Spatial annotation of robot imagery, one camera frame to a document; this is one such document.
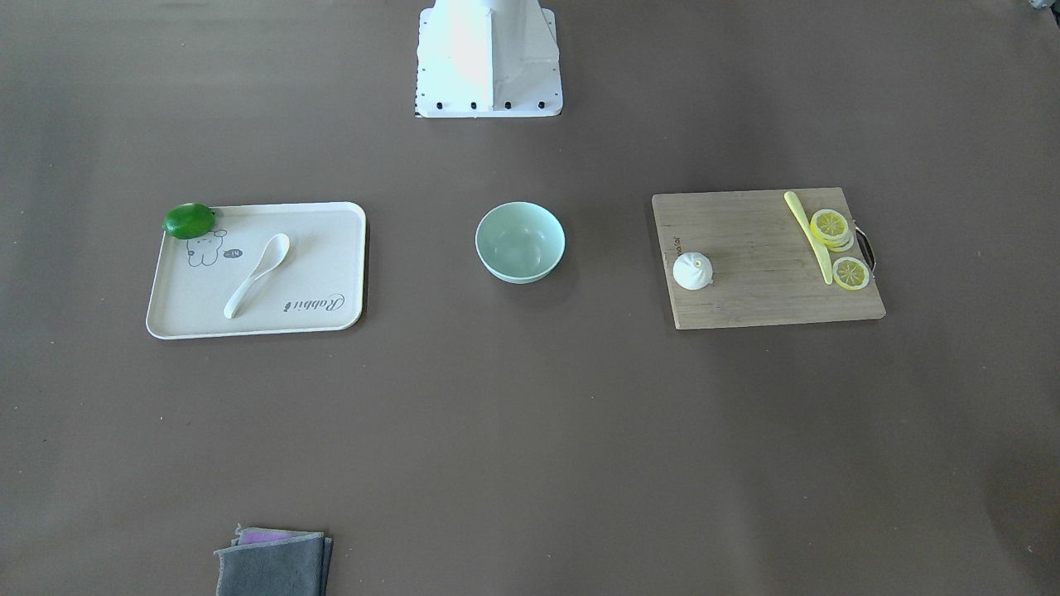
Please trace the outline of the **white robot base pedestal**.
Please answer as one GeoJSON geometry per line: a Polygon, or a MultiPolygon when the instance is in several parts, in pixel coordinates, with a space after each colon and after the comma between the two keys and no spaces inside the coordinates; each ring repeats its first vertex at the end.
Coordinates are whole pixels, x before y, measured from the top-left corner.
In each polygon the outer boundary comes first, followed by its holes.
{"type": "Polygon", "coordinates": [[[554,11],[436,1],[420,12],[416,117],[549,118],[563,105],[554,11]]]}

